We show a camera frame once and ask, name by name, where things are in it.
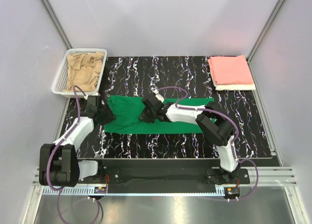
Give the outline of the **green t shirt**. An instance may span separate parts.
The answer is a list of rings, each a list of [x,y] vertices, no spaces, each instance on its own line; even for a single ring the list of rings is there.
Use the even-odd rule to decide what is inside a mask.
[[[144,109],[142,98],[111,95],[107,104],[116,119],[104,126],[105,132],[117,134],[192,134],[201,133],[198,125],[186,122],[147,123],[139,120]]]

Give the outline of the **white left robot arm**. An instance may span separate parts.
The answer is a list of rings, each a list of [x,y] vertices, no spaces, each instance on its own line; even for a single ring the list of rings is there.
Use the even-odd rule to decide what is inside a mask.
[[[39,154],[39,183],[53,190],[74,187],[79,180],[98,174],[99,162],[79,161],[77,151],[85,138],[98,125],[106,125],[116,117],[101,96],[89,96],[84,111],[68,130],[53,143],[45,143]]]

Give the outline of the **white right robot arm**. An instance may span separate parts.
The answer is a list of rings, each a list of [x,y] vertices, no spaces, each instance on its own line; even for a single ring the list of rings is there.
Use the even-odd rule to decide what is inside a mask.
[[[144,109],[139,117],[143,122],[184,122],[199,126],[204,138],[217,148],[220,171],[208,174],[215,184],[235,183],[239,179],[240,164],[234,149],[238,131],[226,114],[217,110],[213,102],[200,106],[164,102],[159,94],[150,94],[142,99]]]

